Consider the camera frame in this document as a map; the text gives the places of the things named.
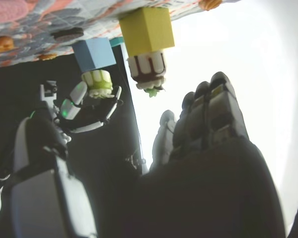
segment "light blue block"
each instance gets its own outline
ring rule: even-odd
[[[72,45],[75,58],[82,72],[116,64],[108,38],[78,41]]]
[[[115,47],[115,46],[118,46],[118,45],[124,43],[124,37],[115,37],[115,38],[111,39],[109,42],[110,42],[111,47]]]

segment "colorful fabric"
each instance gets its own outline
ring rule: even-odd
[[[23,0],[28,14],[0,24],[0,36],[14,39],[14,49],[0,53],[0,67],[39,60],[40,55],[72,54],[71,45],[94,37],[122,36],[118,17],[139,7],[167,7],[172,20],[202,11],[198,0]],[[79,27],[80,38],[57,42],[51,34]]]

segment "pink cushion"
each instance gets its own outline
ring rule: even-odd
[[[24,0],[0,0],[0,23],[16,21],[28,13]]]

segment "black backdrop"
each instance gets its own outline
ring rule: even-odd
[[[124,197],[129,193],[137,173],[125,162],[134,154],[140,156],[139,132],[128,86],[121,48],[113,49],[117,65],[105,68],[114,85],[123,88],[120,106],[109,125],[98,130],[76,134],[69,147],[69,163],[84,183],[92,203],[100,237],[116,237],[122,216]],[[74,55],[54,60],[27,62],[0,68],[0,147],[9,132],[38,101],[39,84],[55,80],[58,99],[62,100],[80,82],[80,69]],[[3,204],[0,214],[0,237],[12,237],[9,211]]]

